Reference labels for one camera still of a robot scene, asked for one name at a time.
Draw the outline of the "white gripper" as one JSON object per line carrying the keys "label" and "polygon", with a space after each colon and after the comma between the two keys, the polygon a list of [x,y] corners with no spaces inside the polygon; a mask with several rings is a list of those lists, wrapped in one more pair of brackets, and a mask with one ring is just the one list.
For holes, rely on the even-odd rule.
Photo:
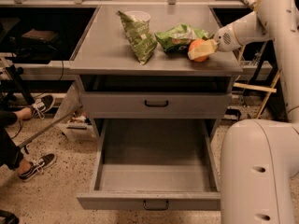
{"label": "white gripper", "polygon": [[221,27],[215,34],[213,39],[205,40],[201,45],[188,52],[190,60],[194,60],[203,56],[209,56],[218,51],[228,52],[241,47],[235,35],[234,24],[230,23]]}

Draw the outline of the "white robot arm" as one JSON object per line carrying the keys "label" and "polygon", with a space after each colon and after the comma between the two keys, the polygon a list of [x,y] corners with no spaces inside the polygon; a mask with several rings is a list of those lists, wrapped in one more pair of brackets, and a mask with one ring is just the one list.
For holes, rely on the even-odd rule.
{"label": "white robot arm", "polygon": [[295,224],[290,179],[299,173],[299,31],[294,0],[260,0],[247,16],[188,52],[191,60],[273,42],[288,120],[245,119],[221,149],[221,224]]}

